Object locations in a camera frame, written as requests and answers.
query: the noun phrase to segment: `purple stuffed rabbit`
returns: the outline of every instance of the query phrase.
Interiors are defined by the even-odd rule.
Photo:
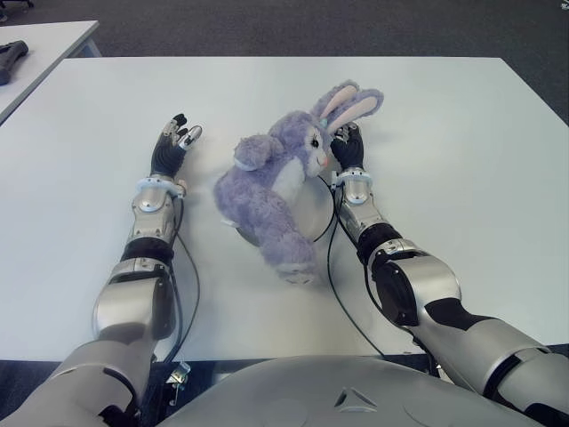
[[[259,241],[265,261],[291,283],[308,283],[316,271],[312,242],[294,223],[290,206],[308,177],[328,164],[332,134],[359,117],[377,111],[383,94],[360,91],[347,81],[334,87],[306,113],[294,111],[265,135],[243,138],[235,166],[215,184],[220,211]]]

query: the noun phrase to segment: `white belly patch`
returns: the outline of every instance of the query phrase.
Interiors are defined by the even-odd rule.
[[[301,160],[295,157],[278,173],[272,190],[282,197],[289,207],[293,206],[301,191],[304,178]]]

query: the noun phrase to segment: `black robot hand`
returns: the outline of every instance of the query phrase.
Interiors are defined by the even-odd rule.
[[[355,123],[350,122],[338,129],[330,147],[342,169],[364,168],[364,142]]]

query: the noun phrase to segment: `floor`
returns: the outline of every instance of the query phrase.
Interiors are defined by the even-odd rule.
[[[569,11],[564,0],[34,0],[6,1],[21,25],[98,20],[104,56],[396,55],[503,58],[569,123]],[[566,344],[552,346],[568,355]],[[425,356],[391,361],[429,368]],[[17,408],[56,364],[0,361],[0,419]],[[164,381],[174,365],[155,364],[142,425],[175,411],[212,383],[219,364],[192,363],[175,407]]]

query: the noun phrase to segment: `pink inner ear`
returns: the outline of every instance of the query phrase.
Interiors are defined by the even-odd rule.
[[[354,96],[357,93],[357,89],[355,86],[346,86],[342,89],[340,89],[330,100],[330,102],[328,102],[328,105],[326,105],[326,108],[324,109],[324,111],[322,112],[322,114],[320,115],[320,118],[324,118],[326,116],[328,116],[333,109],[335,109],[336,107],[338,107],[340,104],[342,104],[344,101],[349,100],[352,96]]]
[[[336,118],[333,122],[331,122],[326,131],[328,133],[334,132],[340,126],[345,125],[352,120],[357,119],[358,117],[363,116],[365,113],[373,110],[377,107],[377,99],[370,96],[369,98],[363,98],[357,104],[354,104],[352,107],[341,113],[338,118]]]

